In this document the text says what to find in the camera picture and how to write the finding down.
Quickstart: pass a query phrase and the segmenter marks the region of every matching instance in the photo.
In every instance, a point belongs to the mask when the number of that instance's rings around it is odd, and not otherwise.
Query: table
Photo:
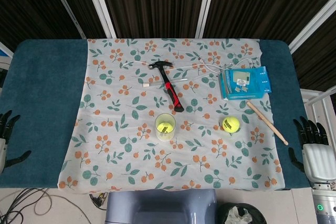
[[[261,40],[260,48],[261,64],[267,67],[272,83],[275,126],[300,155],[292,119],[305,112],[288,46]],[[13,114],[22,115],[7,157],[25,150],[33,153],[24,163],[4,171],[1,187],[57,186],[80,103],[86,55],[85,40],[28,40],[17,48],[0,97],[1,111],[13,109]],[[290,164],[287,147],[277,138],[276,143],[286,188],[307,187],[304,174]]]

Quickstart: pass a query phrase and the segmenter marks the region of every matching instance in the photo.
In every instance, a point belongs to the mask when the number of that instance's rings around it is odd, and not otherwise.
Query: blue box
[[[222,99],[258,99],[271,92],[266,67],[224,70],[218,78]]]

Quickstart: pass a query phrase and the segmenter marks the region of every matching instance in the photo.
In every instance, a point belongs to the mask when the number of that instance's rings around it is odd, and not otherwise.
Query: clear plastic cup
[[[167,113],[157,116],[155,119],[155,132],[159,140],[167,142],[174,137],[176,128],[175,118]]]

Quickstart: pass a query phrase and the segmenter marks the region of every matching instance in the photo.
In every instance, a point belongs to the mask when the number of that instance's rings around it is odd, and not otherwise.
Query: black hammer head
[[[153,64],[148,65],[148,67],[150,69],[160,68],[160,67],[164,67],[164,66],[172,67],[173,64],[171,62],[167,62],[167,61],[157,61],[157,62],[155,62]]]

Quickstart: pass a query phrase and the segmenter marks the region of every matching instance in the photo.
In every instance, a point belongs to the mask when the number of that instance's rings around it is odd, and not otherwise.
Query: black cable
[[[12,202],[12,204],[11,204],[10,207],[8,208],[7,212],[6,212],[4,215],[0,214],[0,224],[11,224],[11,223],[12,223],[18,216],[21,217],[21,223],[20,223],[20,224],[22,224],[22,223],[24,222],[24,216],[23,216],[23,214],[22,214],[22,211],[23,211],[26,207],[29,207],[29,206],[31,206],[31,205],[33,205],[33,204],[35,204],[35,206],[34,206],[34,213],[35,213],[35,215],[37,215],[37,216],[45,215],[46,213],[48,213],[48,212],[50,211],[50,209],[51,209],[51,207],[52,207],[52,203],[53,203],[53,201],[52,201],[51,197],[58,197],[58,198],[64,199],[64,200],[68,201],[70,204],[72,204],[73,206],[77,207],[77,208],[81,211],[81,213],[84,215],[84,217],[88,220],[88,222],[91,224],[91,222],[90,222],[88,216],[83,212],[83,210],[82,210],[79,206],[77,206],[75,203],[73,203],[72,201],[68,200],[67,198],[65,198],[65,197],[63,197],[63,196],[50,195],[50,194],[48,194],[48,193],[47,193],[47,190],[48,190],[48,189],[49,189],[49,188],[47,188],[47,189],[46,189],[46,188],[42,188],[42,189],[38,189],[38,188],[31,188],[31,189],[28,189],[28,188],[25,188],[24,190],[22,190],[22,191],[15,197],[15,199],[14,199],[13,202]],[[19,205],[20,205],[21,203],[23,203],[27,198],[29,198],[30,196],[32,196],[33,194],[38,193],[38,192],[41,192],[42,195],[41,195],[37,200],[35,200],[34,202],[32,202],[32,203],[30,203],[30,204],[27,204],[27,205],[21,207],[20,210],[16,210],[16,209],[15,209],[15,208],[19,207]],[[43,214],[38,214],[38,213],[36,212],[36,205],[37,205],[37,203],[38,203],[42,198],[44,198],[44,197],[48,197],[48,198],[49,198],[49,200],[50,200],[50,207],[49,207],[49,209],[48,209],[45,213],[43,213]]]
[[[92,201],[92,203],[94,204],[95,207],[97,207],[100,210],[106,211],[106,209],[100,208],[106,197],[95,198],[92,194],[90,194],[89,196],[90,196],[90,199],[91,199],[91,201]]]

